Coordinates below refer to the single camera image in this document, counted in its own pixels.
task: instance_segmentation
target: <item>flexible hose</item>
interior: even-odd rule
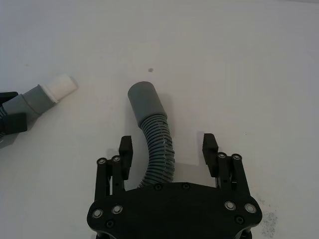
[[[149,165],[139,187],[169,183],[174,175],[174,150],[166,116],[153,115],[141,125],[149,148]]]

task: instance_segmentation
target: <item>gray tube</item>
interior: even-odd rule
[[[23,95],[18,95],[3,103],[2,111],[7,115],[26,113],[26,120],[30,122],[40,117],[54,105],[55,103],[47,96],[42,87],[38,85]]]
[[[152,83],[141,81],[134,84],[128,92],[136,121],[141,128],[142,122],[153,115],[167,117]]]
[[[172,182],[175,170],[172,139],[167,115],[154,86],[150,82],[136,83],[128,96],[149,148],[149,165],[140,187]]]

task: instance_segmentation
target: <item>gray plastic cap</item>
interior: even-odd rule
[[[138,126],[153,115],[163,115],[167,117],[159,96],[152,83],[142,81],[134,84],[128,92]]]
[[[40,85],[23,94],[25,101],[39,115],[52,108],[55,103],[48,97]]]

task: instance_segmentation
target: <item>gray cylindrical end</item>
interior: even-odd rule
[[[23,95],[3,103],[2,107],[8,115],[25,113],[28,122],[37,119],[41,114],[55,105],[45,94],[40,85]]]
[[[129,89],[128,96],[139,127],[149,116],[163,115],[167,117],[152,83],[142,81],[134,84]]]

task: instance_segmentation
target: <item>gray corrugated tube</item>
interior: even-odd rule
[[[167,115],[150,82],[138,82],[128,92],[138,123],[149,148],[149,165],[139,187],[170,183],[174,175],[174,150]]]

